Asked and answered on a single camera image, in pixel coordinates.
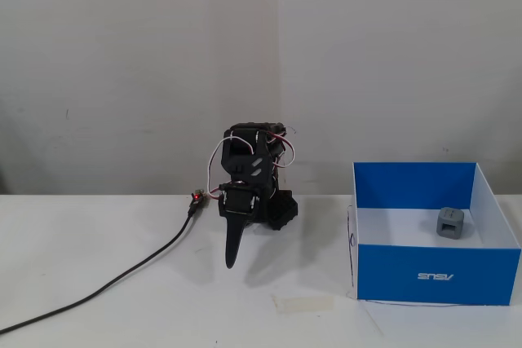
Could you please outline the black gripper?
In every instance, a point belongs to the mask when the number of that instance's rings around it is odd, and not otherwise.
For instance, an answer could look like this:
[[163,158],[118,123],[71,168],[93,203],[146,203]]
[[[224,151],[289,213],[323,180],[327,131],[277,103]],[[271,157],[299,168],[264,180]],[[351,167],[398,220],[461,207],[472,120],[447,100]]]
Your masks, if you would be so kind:
[[[220,187],[223,208],[231,214],[254,217],[259,203],[272,191],[272,156],[268,150],[267,128],[231,128],[225,133],[221,166],[230,182]],[[226,218],[225,263],[231,269],[241,244],[246,221]]]

